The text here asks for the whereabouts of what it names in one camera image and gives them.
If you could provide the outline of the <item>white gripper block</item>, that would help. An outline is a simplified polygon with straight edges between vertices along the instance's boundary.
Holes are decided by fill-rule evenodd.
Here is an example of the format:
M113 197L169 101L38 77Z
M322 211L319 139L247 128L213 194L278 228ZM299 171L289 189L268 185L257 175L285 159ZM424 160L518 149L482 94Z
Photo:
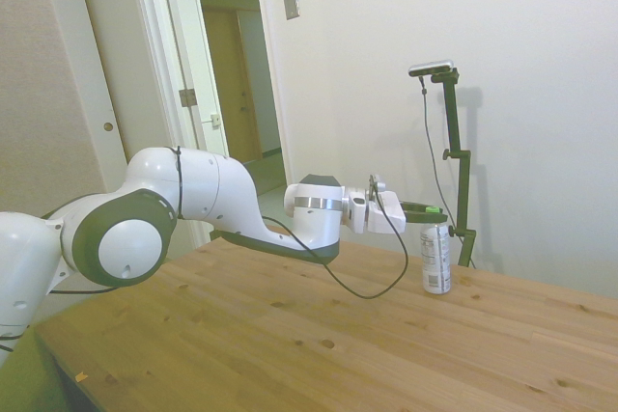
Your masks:
M406 223L441 224L448 221L442 212L427 212L425 204L399 201L392 191L379 192L368 202L366 231L369 233L403 233Z

